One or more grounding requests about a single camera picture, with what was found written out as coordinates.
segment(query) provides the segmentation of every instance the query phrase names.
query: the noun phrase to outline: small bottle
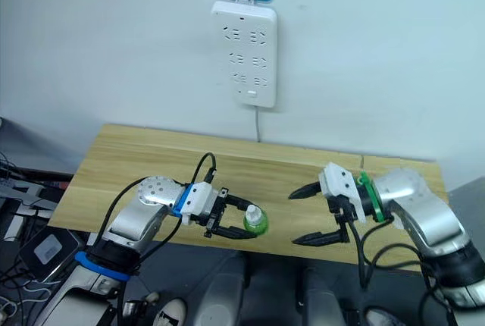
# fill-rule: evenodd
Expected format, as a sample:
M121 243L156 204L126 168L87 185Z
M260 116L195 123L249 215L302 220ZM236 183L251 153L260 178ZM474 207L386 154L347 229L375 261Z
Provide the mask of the small bottle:
M256 235L264 234L268 229L266 212L256 205L249 205L244 215L244 227Z

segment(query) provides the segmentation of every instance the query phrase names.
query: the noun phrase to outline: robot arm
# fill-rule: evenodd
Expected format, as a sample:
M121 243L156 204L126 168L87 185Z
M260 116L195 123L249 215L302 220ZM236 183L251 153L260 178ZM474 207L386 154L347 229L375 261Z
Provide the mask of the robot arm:
M289 198L303 199L320 191L340 229L305 235L294 243L348 243L347 222L365 222L369 215L382 222L395 215L395 225L408 232L422 262L432 269L428 275L436 280L453 308L458 311L485 306L485 263L451 208L431 192L418 172L396 169L373 182L365 172L354 180L345 168L330 163L318 182L294 191Z
M73 326L111 324L115 308L108 300L119 296L122 285L137 272L146 257L143 253L167 215L180 218L176 229L180 223L204 226L206 237L256 237L238 227L220 226L227 205L245 211L252 203L230 195L226 188L214 189L210 184L214 173L215 168L211 168L205 181L199 183L181 184L162 176L142 180L135 197L95 244L87 252L76 254L80 264L49 300L35 325L65 324L66 320Z

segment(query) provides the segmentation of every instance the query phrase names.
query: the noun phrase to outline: wooden table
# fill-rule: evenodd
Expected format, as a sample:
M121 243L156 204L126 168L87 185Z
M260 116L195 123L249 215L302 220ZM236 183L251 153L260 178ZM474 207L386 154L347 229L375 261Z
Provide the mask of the wooden table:
M268 214L269 231L252 240L228 240L217 236L207 239L202 236L204 228L194 224L182 226L172 239L174 243L356 263L354 243L314 248L293 245L291 242L314 231L325 233L337 229L322 195L311 199L287 199L296 188L318 180L318 173L329 161L349 169L354 175L365 170L373 177L392 168L415 168L427 180L430 188L447 200L440 168L435 163L105 125L49 224L96 232L111 201L127 184L137 178L156 174L188 182L200 157L209 151L217 156L217 175L213 186L229 188L236 196L260 205ZM201 171L200 180L204 174L202 172L205 173L205 170ZM131 191L125 195L113 216L133 193ZM228 206L224 213L222 225L243 227L243 212L231 207ZM175 218L167 218L156 239L165 237L175 223ZM356 222L356 225L362 235L375 223ZM411 243L405 231L390 226L376 232L366 242L365 250L368 255L373 255L382 246L394 242ZM409 259L413 259L411 253L397 250L385 256L383 262Z

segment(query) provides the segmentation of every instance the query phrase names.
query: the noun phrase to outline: green ring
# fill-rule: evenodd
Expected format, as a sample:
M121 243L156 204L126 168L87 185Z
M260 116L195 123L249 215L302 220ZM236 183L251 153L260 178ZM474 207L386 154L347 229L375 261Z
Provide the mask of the green ring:
M372 207L374 208L374 213L376 214L377 222L383 222L384 221L384 215L380 209L380 202L379 199L376 196L376 191L374 189L374 186L372 185L372 181L365 173L365 171L361 172L361 176L357 181L360 184L363 184L365 186L365 189L367 190L367 193L369 194L369 197L371 197L371 202L372 202Z

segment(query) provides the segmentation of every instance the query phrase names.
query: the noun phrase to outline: shoe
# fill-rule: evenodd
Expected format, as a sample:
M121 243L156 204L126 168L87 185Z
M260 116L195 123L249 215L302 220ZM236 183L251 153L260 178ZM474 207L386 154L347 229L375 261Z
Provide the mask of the shoe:
M187 315L187 306L180 299L172 299L161 309L153 320L153 326L183 326Z
M369 326L406 326L391 312L379 306L366 308L365 321Z

